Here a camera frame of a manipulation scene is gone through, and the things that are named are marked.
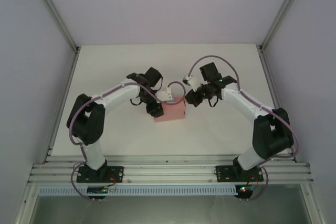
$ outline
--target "white wall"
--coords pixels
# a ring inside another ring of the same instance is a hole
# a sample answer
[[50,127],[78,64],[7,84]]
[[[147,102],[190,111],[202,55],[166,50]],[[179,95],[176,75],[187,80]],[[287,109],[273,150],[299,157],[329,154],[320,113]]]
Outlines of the white wall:
[[266,57],[332,223],[336,219],[336,0],[295,0]]
[[[238,71],[243,89],[264,104],[272,105],[254,44],[82,46],[52,155],[82,155],[80,148],[69,141],[66,127],[79,94],[99,94],[120,83],[128,74],[144,73],[149,67],[160,71],[165,89],[172,81],[182,81],[195,61],[204,55],[227,59]],[[204,59],[193,72],[199,81],[203,81],[199,67],[210,62],[216,63],[223,76],[234,76],[220,60]],[[172,92],[176,97],[183,94],[179,85],[172,85]],[[187,105],[186,119],[154,123],[146,113],[145,104],[132,106],[127,101],[106,115],[100,144],[104,155],[235,155],[252,147],[252,134],[251,122],[225,102],[216,108],[210,108],[207,102],[197,108]]]
[[78,45],[261,43],[283,0],[53,0]]
[[46,147],[72,55],[41,0],[0,0],[1,223]]

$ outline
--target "black mounting plate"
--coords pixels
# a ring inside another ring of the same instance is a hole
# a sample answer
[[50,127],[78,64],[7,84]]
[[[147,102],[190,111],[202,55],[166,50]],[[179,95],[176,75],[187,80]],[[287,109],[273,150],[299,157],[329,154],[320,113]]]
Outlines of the black mounting plate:
[[121,183],[124,176],[123,166],[107,166],[106,175],[102,179],[99,179],[91,168],[82,166],[78,169],[77,183]]
[[258,182],[263,182],[264,177],[262,176],[261,168],[254,167],[246,173],[237,177],[233,171],[232,165],[218,165],[216,166],[216,176],[217,182],[255,182],[257,178]]

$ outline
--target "white table surface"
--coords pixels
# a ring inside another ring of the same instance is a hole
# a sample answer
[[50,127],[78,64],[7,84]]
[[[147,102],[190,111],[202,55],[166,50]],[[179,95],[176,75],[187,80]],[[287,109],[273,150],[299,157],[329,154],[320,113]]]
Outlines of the white table surface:
[[[119,84],[132,73],[154,67],[163,75],[163,86],[182,81],[193,63],[205,55],[218,55],[237,69],[241,86],[264,104],[273,106],[259,55],[254,44],[173,44],[82,46],[71,82],[53,156],[81,155],[68,137],[66,121],[78,95],[94,95]],[[222,76],[233,72],[217,59],[206,59],[195,68],[215,62]],[[172,86],[175,95],[182,89]],[[126,102],[105,118],[101,146],[104,155],[229,155],[241,154],[252,146],[253,126],[230,104],[219,102],[210,108],[186,107],[186,118],[155,123],[145,105]]]

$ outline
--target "glass panel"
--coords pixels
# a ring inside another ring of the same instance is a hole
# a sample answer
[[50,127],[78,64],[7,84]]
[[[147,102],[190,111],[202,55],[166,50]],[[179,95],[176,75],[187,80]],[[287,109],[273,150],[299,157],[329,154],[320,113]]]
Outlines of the glass panel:
[[32,224],[311,223],[299,186],[269,186],[259,199],[233,196],[40,197]]

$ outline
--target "white enclosure wall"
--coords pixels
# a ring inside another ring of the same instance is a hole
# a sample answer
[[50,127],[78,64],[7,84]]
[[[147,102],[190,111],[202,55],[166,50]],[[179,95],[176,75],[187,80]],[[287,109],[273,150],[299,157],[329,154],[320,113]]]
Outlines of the white enclosure wall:
[[257,43],[283,0],[52,0],[78,45]]
[[73,52],[41,0],[0,0],[0,216],[41,162]]
[[336,0],[295,0],[266,51],[329,220],[336,219]]

